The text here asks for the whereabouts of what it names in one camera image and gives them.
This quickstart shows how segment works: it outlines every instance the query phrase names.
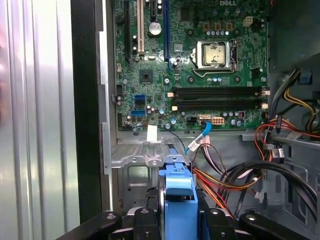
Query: ram slot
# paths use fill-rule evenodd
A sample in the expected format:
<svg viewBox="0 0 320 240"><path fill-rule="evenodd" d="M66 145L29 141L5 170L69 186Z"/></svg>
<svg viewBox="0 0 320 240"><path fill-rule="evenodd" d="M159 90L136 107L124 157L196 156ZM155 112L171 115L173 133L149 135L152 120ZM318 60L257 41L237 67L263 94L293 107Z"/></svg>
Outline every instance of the ram slot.
<svg viewBox="0 0 320 240"><path fill-rule="evenodd" d="M124 57L129 61L131 55L131 36L130 36L130 3L128 0L123 2L124 8Z"/></svg>
<svg viewBox="0 0 320 240"><path fill-rule="evenodd" d="M223 98L223 97L257 97L260 87L173 87L174 96L179 99Z"/></svg>
<svg viewBox="0 0 320 240"><path fill-rule="evenodd" d="M145 34L144 34L144 0L137 0L136 15L138 23L138 54L145 54Z"/></svg>
<svg viewBox="0 0 320 240"><path fill-rule="evenodd" d="M245 110L261 108L259 99L232 100L179 100L172 103L178 111L192 110Z"/></svg>
<svg viewBox="0 0 320 240"><path fill-rule="evenodd" d="M170 51L170 12L169 12L169 0L163 1L163 24L164 24L164 61L169 62Z"/></svg>

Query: silver side panel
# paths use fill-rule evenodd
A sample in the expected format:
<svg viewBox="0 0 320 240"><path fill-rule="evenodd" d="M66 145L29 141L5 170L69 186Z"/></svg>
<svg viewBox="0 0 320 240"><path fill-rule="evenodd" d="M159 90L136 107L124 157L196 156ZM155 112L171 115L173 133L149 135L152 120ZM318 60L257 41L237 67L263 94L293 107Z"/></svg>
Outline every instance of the silver side panel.
<svg viewBox="0 0 320 240"><path fill-rule="evenodd" d="M69 0L0 0L0 239L80 223Z"/></svg>

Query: green circuit board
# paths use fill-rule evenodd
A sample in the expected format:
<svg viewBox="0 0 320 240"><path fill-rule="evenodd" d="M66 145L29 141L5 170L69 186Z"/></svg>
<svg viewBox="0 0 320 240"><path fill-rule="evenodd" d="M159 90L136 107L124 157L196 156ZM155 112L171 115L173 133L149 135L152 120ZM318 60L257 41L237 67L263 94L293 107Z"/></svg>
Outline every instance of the green circuit board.
<svg viewBox="0 0 320 240"><path fill-rule="evenodd" d="M141 1L143 1L143 54L138 53L138 44L134 39L139 36L140 0L127 2L115 0L118 129L145 131L148 125L157 125L158 129L163 131L202 129L203 122L198 120L199 115L210 115L211 119L223 118L223 124L212 126L217 130L257 128L263 122L265 109L252 107L234 110L232 107L230 109L211 107L208 110L203 108L173 110L175 99L168 97L168 93L172 93L174 87L266 87L268 72L266 0L168 0L167 5L164 5L165 0L154 1L155 5L152 5L153 0ZM154 6L156 6L155 19L152 17ZM167 21L164 14L166 6L168 6ZM169 60L166 60L168 55L165 50L166 26L169 26L167 47ZM234 71L216 72L210 69L197 69L193 53L199 42L227 45L229 41L236 44L237 60ZM224 63L226 46L221 50L225 52L217 61ZM135 101L137 95L145 96L142 105L141 103L138 105ZM230 98L241 101L250 99L251 96L219 99L223 101ZM260 96L259 99L262 103L267 102L265 96ZM145 111L145 114L133 114L132 111L137 109Z"/></svg>

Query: dell logo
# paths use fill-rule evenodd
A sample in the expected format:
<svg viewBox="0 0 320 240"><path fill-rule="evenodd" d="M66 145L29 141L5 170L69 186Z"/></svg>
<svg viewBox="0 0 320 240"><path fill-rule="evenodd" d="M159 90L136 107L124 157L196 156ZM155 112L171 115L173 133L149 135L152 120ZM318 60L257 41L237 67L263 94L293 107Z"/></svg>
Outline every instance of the dell logo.
<svg viewBox="0 0 320 240"><path fill-rule="evenodd" d="M220 1L220 6L237 6L236 1Z"/></svg>

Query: cpu socket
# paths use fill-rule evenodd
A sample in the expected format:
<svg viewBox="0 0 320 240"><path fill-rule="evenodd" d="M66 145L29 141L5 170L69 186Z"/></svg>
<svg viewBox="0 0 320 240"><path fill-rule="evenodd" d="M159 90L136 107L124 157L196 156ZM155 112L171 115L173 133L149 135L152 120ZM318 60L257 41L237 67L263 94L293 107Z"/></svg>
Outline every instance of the cpu socket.
<svg viewBox="0 0 320 240"><path fill-rule="evenodd" d="M191 54L197 70L233 73L238 70L237 41L198 41Z"/></svg>

